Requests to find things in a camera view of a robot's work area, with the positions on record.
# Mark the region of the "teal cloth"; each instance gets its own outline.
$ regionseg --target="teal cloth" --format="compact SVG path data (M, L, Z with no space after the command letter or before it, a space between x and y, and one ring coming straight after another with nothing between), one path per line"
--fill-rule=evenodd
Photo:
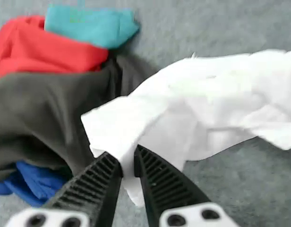
M114 49L125 43L138 30L131 10L100 9L50 5L45 18L46 31Z

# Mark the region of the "dark gray cloth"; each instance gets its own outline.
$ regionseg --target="dark gray cloth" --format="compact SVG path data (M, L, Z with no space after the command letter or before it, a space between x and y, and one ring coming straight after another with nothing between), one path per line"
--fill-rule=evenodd
M81 114L128 95L153 72L141 61L110 59L99 72L14 73L0 79L0 181L14 163L58 169L76 175L92 160Z

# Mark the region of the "ribbed rubber pad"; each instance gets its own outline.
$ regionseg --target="ribbed rubber pad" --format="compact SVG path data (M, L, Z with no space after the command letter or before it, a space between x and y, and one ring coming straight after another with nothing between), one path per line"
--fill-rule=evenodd
M150 150L138 146L135 176L140 177L149 226L158 227L163 211L203 202L209 198L183 173Z
M82 211L90 217L92 227L110 227L121 179L119 162L105 152L65 184L44 207Z

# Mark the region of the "crumpled white fabric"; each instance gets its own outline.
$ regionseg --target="crumpled white fabric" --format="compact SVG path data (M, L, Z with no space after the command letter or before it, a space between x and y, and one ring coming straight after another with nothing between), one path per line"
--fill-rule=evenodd
M124 187L142 206L137 144L179 170L255 136L291 148L291 52L186 58L81 119L94 156L107 151L120 161Z

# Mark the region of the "gray carpet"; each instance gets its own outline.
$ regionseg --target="gray carpet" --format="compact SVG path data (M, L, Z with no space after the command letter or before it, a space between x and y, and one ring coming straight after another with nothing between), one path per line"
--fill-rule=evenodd
M49 2L0 0L0 27L17 15L44 14ZM142 30L127 49L159 68L192 52L291 49L291 0L86 0L86 5L135 10ZM291 227L291 150L253 139L188 162L184 172L242 227ZM0 197L0 226L25 207L14 196ZM114 226L147 226L145 209L136 209L123 190Z

